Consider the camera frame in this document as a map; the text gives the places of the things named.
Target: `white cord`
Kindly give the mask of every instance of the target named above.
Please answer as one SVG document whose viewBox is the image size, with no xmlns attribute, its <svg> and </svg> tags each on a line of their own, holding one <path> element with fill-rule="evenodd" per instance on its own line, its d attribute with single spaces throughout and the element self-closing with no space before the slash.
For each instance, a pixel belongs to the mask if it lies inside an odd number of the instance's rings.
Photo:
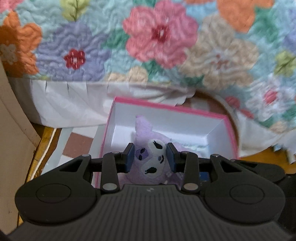
<svg viewBox="0 0 296 241">
<path fill-rule="evenodd" d="M 54 138 L 54 134 L 55 134 L 56 130 L 57 130 L 57 129 L 54 129 L 54 131 L 52 132 L 52 136 L 50 137 L 50 140 L 49 140 L 49 143 L 48 143 L 48 145 L 47 145 L 47 147 L 46 147 L 46 149 L 45 149 L 45 152 L 43 153 L 43 155 L 42 155 L 40 161 L 38 162 L 38 164 L 37 164 L 37 166 L 36 166 L 36 168 L 35 168 L 35 170 L 34 170 L 34 172 L 33 172 L 33 175 L 32 175 L 32 177 L 31 177 L 30 181 L 33 180 L 33 178 L 34 178 L 34 176 L 35 176 L 35 174 L 36 174 L 38 168 L 39 168 L 40 165 L 41 165 L 41 162 L 43 161 L 43 159 L 44 159 L 46 153 L 48 152 L 48 149 L 49 149 L 49 147 L 50 147 L 50 144 L 52 143 L 52 139 Z"/>
</svg>

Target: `white flower pattern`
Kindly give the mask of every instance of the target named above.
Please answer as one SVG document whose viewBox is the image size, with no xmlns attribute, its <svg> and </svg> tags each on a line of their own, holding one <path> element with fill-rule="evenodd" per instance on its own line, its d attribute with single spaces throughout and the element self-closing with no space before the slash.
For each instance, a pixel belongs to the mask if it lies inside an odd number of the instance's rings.
<svg viewBox="0 0 296 241">
<path fill-rule="evenodd" d="M 236 39 L 235 31 L 217 14 L 204 18 L 198 41 L 186 54 L 179 70 L 189 77 L 204 75 L 204 86 L 218 91 L 252 83 L 253 77 L 246 70 L 255 65 L 259 56 L 257 47 Z"/>
<path fill-rule="evenodd" d="M 251 98 L 247 100 L 246 106 L 257 114 L 260 122 L 287 111 L 291 106 L 289 103 L 295 97 L 295 90 L 282 86 L 280 79 L 273 74 L 270 74 L 267 80 L 254 81 L 249 91 Z"/>
</svg>

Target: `floral quilt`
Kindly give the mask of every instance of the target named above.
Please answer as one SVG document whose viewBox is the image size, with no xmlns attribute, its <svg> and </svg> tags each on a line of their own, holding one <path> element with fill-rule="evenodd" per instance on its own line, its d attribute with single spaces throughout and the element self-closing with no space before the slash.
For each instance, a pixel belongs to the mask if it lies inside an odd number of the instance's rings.
<svg viewBox="0 0 296 241">
<path fill-rule="evenodd" d="M 293 0 L 0 0 L 9 77 L 205 88 L 296 128 Z"/>
</svg>

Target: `purple plush toy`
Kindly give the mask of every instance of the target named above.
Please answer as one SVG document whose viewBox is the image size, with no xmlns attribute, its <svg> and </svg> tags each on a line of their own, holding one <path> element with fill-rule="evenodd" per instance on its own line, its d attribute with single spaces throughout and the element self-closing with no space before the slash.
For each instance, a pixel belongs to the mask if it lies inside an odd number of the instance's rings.
<svg viewBox="0 0 296 241">
<path fill-rule="evenodd" d="M 120 187 L 124 184 L 176 184 L 179 188 L 183 173 L 172 173 L 166 158 L 166 145 L 171 140 L 152 131 L 143 116 L 136 116 L 135 159 L 129 173 L 118 174 Z M 173 143 L 178 151 L 192 151 Z"/>
</svg>

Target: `beige flower pattern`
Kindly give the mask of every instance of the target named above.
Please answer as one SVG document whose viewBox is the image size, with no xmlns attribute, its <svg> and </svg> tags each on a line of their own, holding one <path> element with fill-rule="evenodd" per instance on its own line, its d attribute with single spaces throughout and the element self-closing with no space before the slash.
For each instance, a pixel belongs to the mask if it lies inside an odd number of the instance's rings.
<svg viewBox="0 0 296 241">
<path fill-rule="evenodd" d="M 257 47 L 236 39 L 235 31 L 218 14 L 204 18 L 195 45 L 186 51 L 187 59 L 179 66 L 189 77 L 204 75 L 203 84 L 211 90 L 230 85 L 248 86 L 253 77 L 247 73 L 259 56 Z"/>
<path fill-rule="evenodd" d="M 274 123 L 269 129 L 274 133 L 282 134 L 286 131 L 287 125 L 282 121 L 278 121 Z"/>
<path fill-rule="evenodd" d="M 107 74 L 104 80 L 107 82 L 111 81 L 111 82 L 147 83 L 148 73 L 146 69 L 140 66 L 135 66 L 135 67 L 132 67 L 127 74 L 121 74 L 121 73 Z"/>
</svg>

